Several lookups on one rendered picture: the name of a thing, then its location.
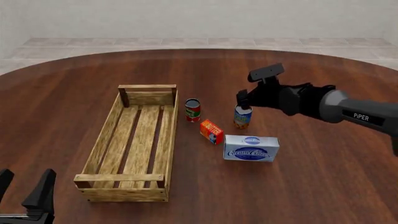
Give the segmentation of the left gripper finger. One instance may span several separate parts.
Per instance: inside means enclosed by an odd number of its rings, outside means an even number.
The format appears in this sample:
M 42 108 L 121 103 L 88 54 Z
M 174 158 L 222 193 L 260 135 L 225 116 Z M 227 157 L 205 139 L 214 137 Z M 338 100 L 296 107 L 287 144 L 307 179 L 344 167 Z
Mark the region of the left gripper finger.
M 53 169 L 46 169 L 34 190 L 22 202 L 27 212 L 54 212 L 53 192 L 56 176 Z
M 3 198 L 13 178 L 14 178 L 14 173 L 9 169 L 3 169 L 0 171 L 0 199 Z

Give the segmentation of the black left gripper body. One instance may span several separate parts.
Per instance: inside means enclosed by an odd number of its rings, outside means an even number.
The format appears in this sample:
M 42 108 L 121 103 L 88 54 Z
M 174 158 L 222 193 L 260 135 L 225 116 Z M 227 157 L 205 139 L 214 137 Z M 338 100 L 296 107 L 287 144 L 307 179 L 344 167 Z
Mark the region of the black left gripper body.
M 55 210 L 31 210 L 27 214 L 0 214 L 0 224 L 53 224 Z

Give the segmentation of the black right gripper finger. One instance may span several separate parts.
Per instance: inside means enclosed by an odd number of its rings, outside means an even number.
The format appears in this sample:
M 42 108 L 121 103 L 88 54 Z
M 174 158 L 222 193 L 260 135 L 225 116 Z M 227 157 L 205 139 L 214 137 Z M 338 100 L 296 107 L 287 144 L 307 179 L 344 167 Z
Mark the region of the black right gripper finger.
M 236 94 L 237 106 L 243 110 L 250 108 L 250 98 L 247 89 L 243 89 Z

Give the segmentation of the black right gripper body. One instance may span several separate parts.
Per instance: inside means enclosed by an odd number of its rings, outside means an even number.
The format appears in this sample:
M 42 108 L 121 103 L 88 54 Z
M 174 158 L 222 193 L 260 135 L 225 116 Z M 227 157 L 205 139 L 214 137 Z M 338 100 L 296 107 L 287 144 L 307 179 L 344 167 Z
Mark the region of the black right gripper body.
M 282 85 L 276 80 L 259 82 L 257 87 L 248 93 L 249 106 L 280 109 L 279 92 Z

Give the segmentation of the alphabet soup tin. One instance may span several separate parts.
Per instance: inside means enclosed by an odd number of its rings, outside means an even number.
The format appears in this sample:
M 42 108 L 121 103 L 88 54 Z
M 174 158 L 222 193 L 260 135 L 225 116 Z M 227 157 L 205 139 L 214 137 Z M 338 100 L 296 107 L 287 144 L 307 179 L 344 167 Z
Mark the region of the alphabet soup tin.
M 243 109 L 241 106 L 236 106 L 234 109 L 234 125 L 239 129 L 246 129 L 249 126 L 252 116 L 252 108 Z

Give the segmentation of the wooden slat tray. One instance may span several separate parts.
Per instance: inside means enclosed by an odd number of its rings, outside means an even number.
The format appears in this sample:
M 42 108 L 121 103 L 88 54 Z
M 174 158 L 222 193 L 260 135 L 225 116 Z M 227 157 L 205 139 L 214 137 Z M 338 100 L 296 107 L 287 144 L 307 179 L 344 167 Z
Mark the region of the wooden slat tray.
M 75 176 L 90 202 L 166 202 L 178 120 L 176 85 L 120 85 Z

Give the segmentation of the small flat plate on stalk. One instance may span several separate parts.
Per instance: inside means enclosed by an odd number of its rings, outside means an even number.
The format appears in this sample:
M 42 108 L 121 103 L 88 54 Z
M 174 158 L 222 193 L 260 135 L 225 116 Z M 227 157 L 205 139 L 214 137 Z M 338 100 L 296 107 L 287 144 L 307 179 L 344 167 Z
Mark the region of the small flat plate on stalk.
M 280 86 L 277 76 L 284 73 L 284 67 L 281 63 L 276 63 L 268 67 L 257 68 L 249 72 L 248 81 L 257 83 L 258 86 L 270 87 Z

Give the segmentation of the orange butter box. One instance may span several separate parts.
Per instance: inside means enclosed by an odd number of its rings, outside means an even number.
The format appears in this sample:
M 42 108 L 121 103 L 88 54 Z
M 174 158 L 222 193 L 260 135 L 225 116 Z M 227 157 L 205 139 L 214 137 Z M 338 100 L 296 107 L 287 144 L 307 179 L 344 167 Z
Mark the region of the orange butter box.
M 200 124 L 200 134 L 214 145 L 221 144 L 224 138 L 224 131 L 209 119 L 204 120 Z

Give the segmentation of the red tomato sauce tin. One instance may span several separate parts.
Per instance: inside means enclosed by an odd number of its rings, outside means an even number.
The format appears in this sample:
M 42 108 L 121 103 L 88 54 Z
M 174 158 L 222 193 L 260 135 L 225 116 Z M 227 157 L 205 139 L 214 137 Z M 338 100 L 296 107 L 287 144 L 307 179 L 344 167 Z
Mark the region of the red tomato sauce tin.
M 196 98 L 189 98 L 185 102 L 185 116 L 187 121 L 196 123 L 200 120 L 201 106 Z

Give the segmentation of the white cream cheese box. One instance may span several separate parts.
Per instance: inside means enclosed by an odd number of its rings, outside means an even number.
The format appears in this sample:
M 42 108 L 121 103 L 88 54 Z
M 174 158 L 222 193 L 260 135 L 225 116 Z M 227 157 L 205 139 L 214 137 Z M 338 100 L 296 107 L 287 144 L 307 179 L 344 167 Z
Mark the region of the white cream cheese box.
M 250 162 L 273 162 L 280 143 L 278 138 L 259 136 L 224 136 L 223 159 Z

